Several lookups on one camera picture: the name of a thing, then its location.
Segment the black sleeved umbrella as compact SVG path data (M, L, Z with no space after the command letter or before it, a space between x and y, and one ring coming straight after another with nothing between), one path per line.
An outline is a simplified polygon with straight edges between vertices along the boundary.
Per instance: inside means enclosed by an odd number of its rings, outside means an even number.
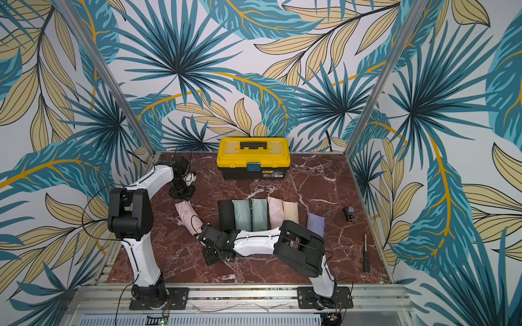
M235 209L233 202L231 200L219 200L218 213L221 231L229 233L235 230Z

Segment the pink umbrella sleeve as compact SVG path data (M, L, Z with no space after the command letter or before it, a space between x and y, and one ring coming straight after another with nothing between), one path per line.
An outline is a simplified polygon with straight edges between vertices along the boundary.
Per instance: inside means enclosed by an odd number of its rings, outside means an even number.
M203 223L193 209L192 205L188 201L182 201L176 203L175 208L182 221L182 224L186 226L191 235L200 235Z

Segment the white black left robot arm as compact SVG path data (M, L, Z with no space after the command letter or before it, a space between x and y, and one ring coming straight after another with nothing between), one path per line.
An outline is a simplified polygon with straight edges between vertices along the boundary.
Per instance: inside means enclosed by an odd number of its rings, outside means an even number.
M133 299L152 309L164 306L168 291L152 248L154 213L151 199L168 185L175 199L190 200L195 193L192 183L196 178L190 161L183 156L174 156L171 161L158 162L134 183L110 192L108 230L123 244L129 257Z

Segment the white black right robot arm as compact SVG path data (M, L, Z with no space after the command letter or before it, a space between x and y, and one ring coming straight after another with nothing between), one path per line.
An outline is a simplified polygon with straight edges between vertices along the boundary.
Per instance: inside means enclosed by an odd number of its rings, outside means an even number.
M233 230L227 233L206 224L197 239L204 245L203 256L208 266L237 256L273 255L308 277L315 297L334 297L337 282L327 264L324 239L293 221L259 232Z

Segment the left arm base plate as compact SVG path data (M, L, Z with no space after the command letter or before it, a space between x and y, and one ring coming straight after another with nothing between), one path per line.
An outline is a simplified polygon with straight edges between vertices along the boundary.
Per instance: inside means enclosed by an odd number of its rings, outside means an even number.
M159 311L167 307L173 311L183 311L188 301L189 288L156 289L133 285L131 293L132 299L129 306L131 311Z

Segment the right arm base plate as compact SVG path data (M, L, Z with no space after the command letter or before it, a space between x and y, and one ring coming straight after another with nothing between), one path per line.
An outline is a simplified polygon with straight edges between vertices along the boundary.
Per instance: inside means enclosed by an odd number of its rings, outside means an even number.
M349 287L334 288L331 297L319 296L312 287L298 287L297 298L300 309L351 309L354 307L352 291Z

